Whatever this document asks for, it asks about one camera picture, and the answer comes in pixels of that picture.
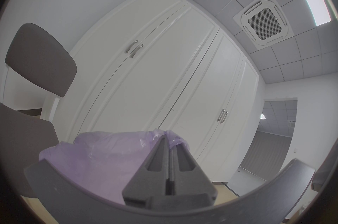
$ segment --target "air conditioner louver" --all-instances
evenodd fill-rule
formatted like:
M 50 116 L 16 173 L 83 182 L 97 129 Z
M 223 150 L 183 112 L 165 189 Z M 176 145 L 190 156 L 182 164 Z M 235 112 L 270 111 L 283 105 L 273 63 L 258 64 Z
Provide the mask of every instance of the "air conditioner louver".
M 234 16 L 234 20 L 257 49 L 263 49 L 294 36 L 276 0 L 254 0 Z

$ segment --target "purple plastic bag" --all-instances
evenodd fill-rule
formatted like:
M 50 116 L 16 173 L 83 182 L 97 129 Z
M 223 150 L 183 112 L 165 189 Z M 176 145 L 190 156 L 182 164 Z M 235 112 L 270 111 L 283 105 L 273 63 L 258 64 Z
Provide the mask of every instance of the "purple plastic bag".
M 60 142 L 40 152 L 61 173 L 88 191 L 125 204 L 122 190 L 136 173 L 158 139 L 167 135 L 169 147 L 188 144 L 171 130 L 139 132 L 86 132 L 74 143 Z

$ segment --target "cabinet door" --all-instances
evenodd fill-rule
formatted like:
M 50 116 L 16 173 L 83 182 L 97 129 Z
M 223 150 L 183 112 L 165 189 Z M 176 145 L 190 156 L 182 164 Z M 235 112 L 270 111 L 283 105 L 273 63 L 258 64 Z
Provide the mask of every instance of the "cabinet door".
M 212 180 L 225 161 L 238 161 L 237 159 L 227 159 L 227 156 L 245 128 L 254 103 L 258 78 L 257 72 L 244 57 L 236 86 L 226 108 L 228 112 L 226 120 L 217 126 L 207 146 L 197 159 L 203 171 Z M 227 171 L 223 171 L 222 174 L 223 180 L 226 180 L 223 182 L 228 182 L 232 176 L 232 174 L 227 174 Z
M 93 104 L 80 132 L 148 129 L 217 30 L 191 6 L 181 8 L 120 66 Z
M 208 143 L 226 108 L 243 54 L 220 31 L 161 129 L 171 129 L 189 144 L 195 159 Z
M 72 49 L 77 74 L 53 119 L 59 140 L 76 137 L 95 99 L 129 54 L 184 0 L 128 0 L 100 19 Z

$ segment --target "metal handle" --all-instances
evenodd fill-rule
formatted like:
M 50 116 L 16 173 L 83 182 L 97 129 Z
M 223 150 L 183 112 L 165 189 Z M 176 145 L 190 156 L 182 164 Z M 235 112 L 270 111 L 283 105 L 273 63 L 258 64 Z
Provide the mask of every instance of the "metal handle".
M 135 40 L 129 47 L 128 49 L 126 50 L 126 53 L 129 53 L 130 49 L 133 47 L 133 45 L 135 45 L 136 43 L 138 43 L 139 41 L 138 40 Z
M 132 55 L 130 56 L 131 58 L 134 58 L 135 54 L 143 47 L 143 44 L 139 45 L 134 52 L 132 53 Z
M 217 119 L 217 122 L 221 120 L 222 115 L 223 115 L 223 112 L 225 112 L 225 109 L 222 109 L 221 114 L 219 115 L 219 117 L 218 117 L 218 119 Z
M 225 113 L 224 118 L 223 118 L 223 120 L 221 121 L 221 124 L 224 123 L 224 121 L 226 120 L 227 115 L 228 115 L 228 112 Z

